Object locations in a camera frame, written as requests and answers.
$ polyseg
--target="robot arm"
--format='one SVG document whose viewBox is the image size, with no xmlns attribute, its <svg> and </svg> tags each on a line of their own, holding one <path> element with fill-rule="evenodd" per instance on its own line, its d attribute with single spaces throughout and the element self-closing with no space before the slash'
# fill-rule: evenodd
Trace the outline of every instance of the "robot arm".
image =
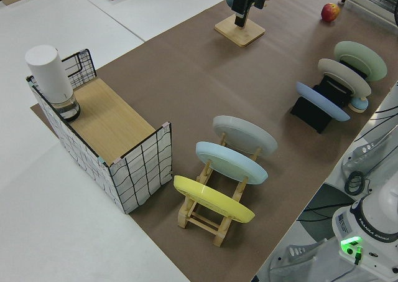
<svg viewBox="0 0 398 282">
<path fill-rule="evenodd" d="M 332 226 L 340 256 L 384 281 L 398 280 L 398 172 L 351 207 L 338 209 Z"/>
</svg>

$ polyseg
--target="apple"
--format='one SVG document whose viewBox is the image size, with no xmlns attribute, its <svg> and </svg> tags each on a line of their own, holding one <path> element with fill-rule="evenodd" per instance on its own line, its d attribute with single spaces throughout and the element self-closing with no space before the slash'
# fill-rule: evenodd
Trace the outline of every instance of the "apple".
<svg viewBox="0 0 398 282">
<path fill-rule="evenodd" d="M 340 13 L 340 8 L 335 3 L 328 3 L 322 8 L 321 16 L 325 22 L 331 22 L 336 19 Z"/>
</svg>

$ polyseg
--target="black grid pattern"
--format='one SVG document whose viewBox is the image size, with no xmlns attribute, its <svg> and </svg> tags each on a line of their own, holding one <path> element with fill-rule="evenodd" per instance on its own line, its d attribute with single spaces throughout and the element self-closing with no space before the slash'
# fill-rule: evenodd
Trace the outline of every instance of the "black grid pattern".
<svg viewBox="0 0 398 282">
<path fill-rule="evenodd" d="M 73 88 L 96 77 L 90 51 L 85 49 L 62 60 Z M 63 147 L 76 163 L 126 214 L 142 205 L 172 178 L 171 124 L 155 133 L 108 166 L 41 94 L 33 76 L 26 78 L 40 107 Z"/>
<path fill-rule="evenodd" d="M 171 124 L 158 129 L 109 170 L 126 213 L 142 205 L 172 178 Z"/>
<path fill-rule="evenodd" d="M 62 59 L 62 63 L 65 66 L 65 71 L 73 89 L 97 76 L 93 60 L 91 59 L 91 54 L 88 49 L 81 50 L 78 53 Z M 40 87 L 32 75 L 27 77 L 26 80 L 31 82 L 36 89 L 40 91 Z"/>
<path fill-rule="evenodd" d="M 112 198 L 112 201 L 124 211 L 118 192 L 109 177 L 108 167 L 103 160 L 70 129 L 70 126 L 64 122 L 63 118 L 49 105 L 36 88 L 32 87 L 32 91 L 63 147 L 76 163 Z"/>
</svg>

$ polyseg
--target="white table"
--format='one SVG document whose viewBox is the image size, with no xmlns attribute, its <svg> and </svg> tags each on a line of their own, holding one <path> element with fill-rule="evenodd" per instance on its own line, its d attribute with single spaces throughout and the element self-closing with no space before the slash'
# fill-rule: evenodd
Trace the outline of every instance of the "white table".
<svg viewBox="0 0 398 282">
<path fill-rule="evenodd" d="M 87 0 L 0 3 L 2 281 L 187 281 L 30 110 L 26 51 L 91 50 L 101 67 L 142 44 Z"/>
<path fill-rule="evenodd" d="M 147 41 L 223 0 L 89 1 Z"/>
</svg>

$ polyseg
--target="brown table surface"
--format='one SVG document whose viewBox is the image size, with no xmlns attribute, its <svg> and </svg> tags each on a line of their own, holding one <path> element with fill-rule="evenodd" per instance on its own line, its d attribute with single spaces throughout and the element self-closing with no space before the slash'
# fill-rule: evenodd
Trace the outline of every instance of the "brown table surface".
<svg viewBox="0 0 398 282">
<path fill-rule="evenodd" d="M 252 8 L 249 18 L 266 33 L 245 48 L 214 30 L 232 15 L 221 2 L 98 70 L 153 127 L 172 123 L 174 174 L 199 175 L 195 144 L 218 142 L 211 126 L 217 115 L 253 122 L 279 143 L 273 155 L 257 160 L 268 180 L 247 186 L 241 199 L 255 218 L 234 222 L 221 248 L 210 233 L 177 226 L 183 196 L 172 182 L 131 213 L 191 281 L 250 281 L 398 78 L 395 29 L 350 4 L 335 22 L 322 22 L 323 5 L 337 1 L 271 0 L 261 11 Z M 375 50 L 389 74 L 371 84 L 365 113 L 346 108 L 349 121 L 332 121 L 318 134 L 289 113 L 298 98 L 295 82 L 319 83 L 319 59 L 333 59 L 342 40 Z M 209 186 L 232 194 L 236 184 L 214 173 Z"/>
</svg>

